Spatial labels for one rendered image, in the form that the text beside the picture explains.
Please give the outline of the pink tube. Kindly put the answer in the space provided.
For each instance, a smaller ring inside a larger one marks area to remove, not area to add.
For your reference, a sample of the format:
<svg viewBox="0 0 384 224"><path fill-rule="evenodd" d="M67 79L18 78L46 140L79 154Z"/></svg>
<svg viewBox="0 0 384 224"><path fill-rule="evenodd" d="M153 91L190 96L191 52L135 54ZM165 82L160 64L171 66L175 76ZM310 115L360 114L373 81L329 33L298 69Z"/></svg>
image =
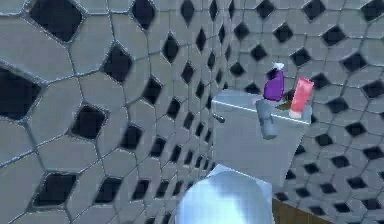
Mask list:
<svg viewBox="0 0 384 224"><path fill-rule="evenodd" d="M306 78L300 77L294 91L289 109L289 116L291 118L299 119L303 112L304 107L311 96L314 83Z"/></svg>

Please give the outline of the grey toilet paper roll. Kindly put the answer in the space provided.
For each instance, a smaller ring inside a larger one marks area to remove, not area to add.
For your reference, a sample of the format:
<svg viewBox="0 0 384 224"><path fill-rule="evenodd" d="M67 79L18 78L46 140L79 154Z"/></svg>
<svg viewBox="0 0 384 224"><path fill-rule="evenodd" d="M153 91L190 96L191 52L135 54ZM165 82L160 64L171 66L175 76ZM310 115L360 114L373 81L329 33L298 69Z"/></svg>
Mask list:
<svg viewBox="0 0 384 224"><path fill-rule="evenodd" d="M272 107L265 99L258 100L255 105L263 138L266 140L276 138L277 131L272 118Z"/></svg>

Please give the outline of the purple spray bottle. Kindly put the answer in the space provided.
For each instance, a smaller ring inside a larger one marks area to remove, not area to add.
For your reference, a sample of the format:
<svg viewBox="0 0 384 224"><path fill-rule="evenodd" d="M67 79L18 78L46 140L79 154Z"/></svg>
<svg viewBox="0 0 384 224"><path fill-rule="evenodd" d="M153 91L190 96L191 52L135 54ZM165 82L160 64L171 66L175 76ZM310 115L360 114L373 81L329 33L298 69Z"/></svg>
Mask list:
<svg viewBox="0 0 384 224"><path fill-rule="evenodd" d="M272 69L267 73L267 82L264 85L263 97L270 101L278 102L284 93L284 64L274 63Z"/></svg>

